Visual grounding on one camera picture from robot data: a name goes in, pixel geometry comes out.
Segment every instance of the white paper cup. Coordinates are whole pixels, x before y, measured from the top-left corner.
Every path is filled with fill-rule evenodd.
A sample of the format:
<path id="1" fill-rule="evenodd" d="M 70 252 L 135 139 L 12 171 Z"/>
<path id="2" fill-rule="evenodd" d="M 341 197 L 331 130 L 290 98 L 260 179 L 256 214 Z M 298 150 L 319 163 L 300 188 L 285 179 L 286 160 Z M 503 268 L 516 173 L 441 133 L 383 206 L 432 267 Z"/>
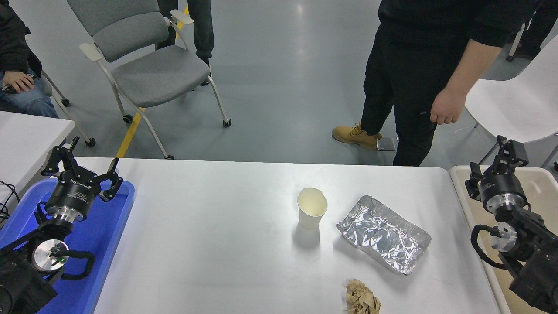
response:
<path id="1" fill-rule="evenodd" d="M 321 217 L 328 209 L 328 202 L 322 192 L 315 188 L 305 188 L 299 193 L 299 223 L 306 230 L 318 227 Z"/>

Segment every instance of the beige tray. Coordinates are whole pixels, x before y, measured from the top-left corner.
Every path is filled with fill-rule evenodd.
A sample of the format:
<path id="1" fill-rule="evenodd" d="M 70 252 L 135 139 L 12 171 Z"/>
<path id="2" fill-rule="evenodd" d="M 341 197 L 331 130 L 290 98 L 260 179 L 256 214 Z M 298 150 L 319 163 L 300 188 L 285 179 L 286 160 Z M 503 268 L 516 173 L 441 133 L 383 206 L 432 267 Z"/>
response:
<path id="1" fill-rule="evenodd" d="M 481 170 L 484 172 L 487 167 L 481 166 Z M 467 195 L 465 180 L 469 179 L 469 174 L 469 166 L 455 166 L 450 169 L 451 180 L 454 183 L 469 227 L 472 229 L 477 224 L 495 226 L 494 216 L 484 210 L 482 203 L 470 199 Z M 551 232 L 558 233 L 558 183 L 556 183 L 554 177 L 545 169 L 532 167 L 517 168 L 515 174 L 521 182 L 527 200 L 531 203 L 533 212 L 542 216 L 546 227 Z M 492 260 L 500 262 L 498 252 L 488 244 L 488 234 L 482 232 L 480 238 L 482 244 L 484 244 L 481 244 L 481 247 L 484 247 L 483 249 L 487 255 Z M 508 289 L 512 282 L 512 276 L 506 270 L 492 268 L 487 263 L 483 263 L 483 265 L 502 314 L 544 313 L 529 306 Z"/>

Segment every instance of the crumpled paper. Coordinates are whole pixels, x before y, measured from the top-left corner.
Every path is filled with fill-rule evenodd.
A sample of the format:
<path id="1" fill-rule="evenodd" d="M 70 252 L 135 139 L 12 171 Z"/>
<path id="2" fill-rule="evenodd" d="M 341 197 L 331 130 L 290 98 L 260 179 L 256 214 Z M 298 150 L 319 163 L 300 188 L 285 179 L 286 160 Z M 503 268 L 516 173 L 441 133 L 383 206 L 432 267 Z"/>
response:
<path id="1" fill-rule="evenodd" d="M 352 279 L 347 288 L 347 313 L 379 314 L 382 304 L 360 280 Z"/>

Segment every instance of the standing person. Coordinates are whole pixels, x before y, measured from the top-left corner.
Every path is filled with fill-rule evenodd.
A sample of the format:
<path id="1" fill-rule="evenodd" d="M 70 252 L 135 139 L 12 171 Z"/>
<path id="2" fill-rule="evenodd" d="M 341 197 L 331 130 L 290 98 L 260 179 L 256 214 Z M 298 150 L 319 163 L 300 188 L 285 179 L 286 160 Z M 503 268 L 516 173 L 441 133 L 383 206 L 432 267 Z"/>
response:
<path id="1" fill-rule="evenodd" d="M 0 82 L 2 88 L 11 85 L 15 91 L 0 91 L 0 110 L 58 118 L 39 80 L 28 75 L 40 75 L 41 64 L 25 43 L 26 34 L 28 28 L 9 1 L 0 0 Z"/>
<path id="2" fill-rule="evenodd" d="M 333 129 L 333 138 L 376 149 L 393 108 L 399 137 L 393 165 L 419 166 L 436 124 L 458 120 L 465 96 L 534 6 L 534 0 L 382 0 L 362 118 Z"/>
<path id="3" fill-rule="evenodd" d="M 157 0 L 157 2 L 159 3 L 159 11 L 165 17 L 170 17 L 171 11 L 178 8 L 178 0 Z M 188 12 L 194 20 L 196 55 L 209 65 L 209 58 L 211 58 L 211 52 L 215 45 L 213 20 L 211 19 L 211 0 L 188 0 Z M 155 45 L 155 49 L 174 45 L 175 38 L 176 31 L 169 27 L 169 38 Z M 206 79 L 201 85 L 205 86 L 207 84 L 209 84 L 209 80 Z"/>
<path id="4" fill-rule="evenodd" d="M 521 47 L 514 54 L 519 58 L 533 60 L 541 52 L 542 42 L 558 18 L 558 0 L 542 0 L 540 7 L 535 12 L 529 29 L 521 36 Z"/>

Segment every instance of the seated person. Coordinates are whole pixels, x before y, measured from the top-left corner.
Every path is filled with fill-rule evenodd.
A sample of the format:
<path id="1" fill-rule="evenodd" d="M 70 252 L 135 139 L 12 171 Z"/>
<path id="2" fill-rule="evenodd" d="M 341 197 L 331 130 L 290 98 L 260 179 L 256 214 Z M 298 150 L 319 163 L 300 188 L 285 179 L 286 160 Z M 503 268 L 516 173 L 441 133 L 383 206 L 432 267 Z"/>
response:
<path id="1" fill-rule="evenodd" d="M 40 62 L 25 43 L 28 33 L 8 0 L 0 0 L 0 81 L 2 88 L 10 84 L 15 90 L 0 91 L 0 110 L 58 118 L 38 78 L 33 80 L 28 75 L 41 73 Z"/>

